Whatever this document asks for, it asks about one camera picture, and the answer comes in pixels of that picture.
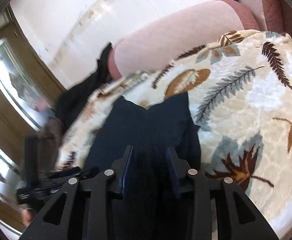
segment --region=glass pane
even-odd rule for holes
[[[53,115],[51,103],[29,78],[6,39],[0,39],[0,89],[35,130]]]
[[[20,181],[20,168],[0,149],[0,199],[17,204],[15,191]]]

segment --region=black clamp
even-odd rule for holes
[[[123,158],[94,178],[69,178],[52,196],[20,237],[32,239],[113,240],[111,199],[125,197],[127,174],[133,156],[128,146]],[[176,198],[193,195],[191,219],[183,239],[211,240],[211,200],[215,199],[219,240],[278,239],[263,215],[231,178],[207,178],[173,147],[166,151],[170,180]]]

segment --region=navy blue fabric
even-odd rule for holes
[[[173,96],[148,110],[120,97],[99,131],[84,169],[93,166],[100,171],[110,169],[113,161],[123,156],[127,145],[133,146],[136,152],[150,154],[155,166],[165,160],[166,149],[174,146],[179,158],[199,169],[198,128],[190,116],[187,93]]]
[[[127,192],[123,200],[112,201],[116,240],[154,239],[156,232],[162,230],[173,235],[182,234],[169,227],[176,221],[180,224],[180,213],[177,212],[179,205],[172,191],[165,152],[173,146],[179,158],[199,169],[198,128],[190,116],[187,93],[173,96],[148,110],[123,97],[114,102],[90,149],[84,169],[95,166],[100,171],[109,169],[114,160],[123,156],[127,145],[134,147],[126,179]],[[169,225],[169,229],[161,226],[161,230],[156,230],[155,218],[158,217]]]
[[[57,99],[55,116],[62,122],[64,133],[77,119],[92,92],[101,84],[111,80],[108,72],[108,55],[111,49],[112,44],[109,43],[102,51],[100,59],[97,60],[97,70],[83,82],[62,93]]]

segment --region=floral blanket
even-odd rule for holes
[[[113,102],[144,108],[188,91],[211,178],[233,178],[280,239],[292,234],[292,39],[245,30],[194,48],[163,71],[100,87],[68,130],[56,169],[83,167]]]

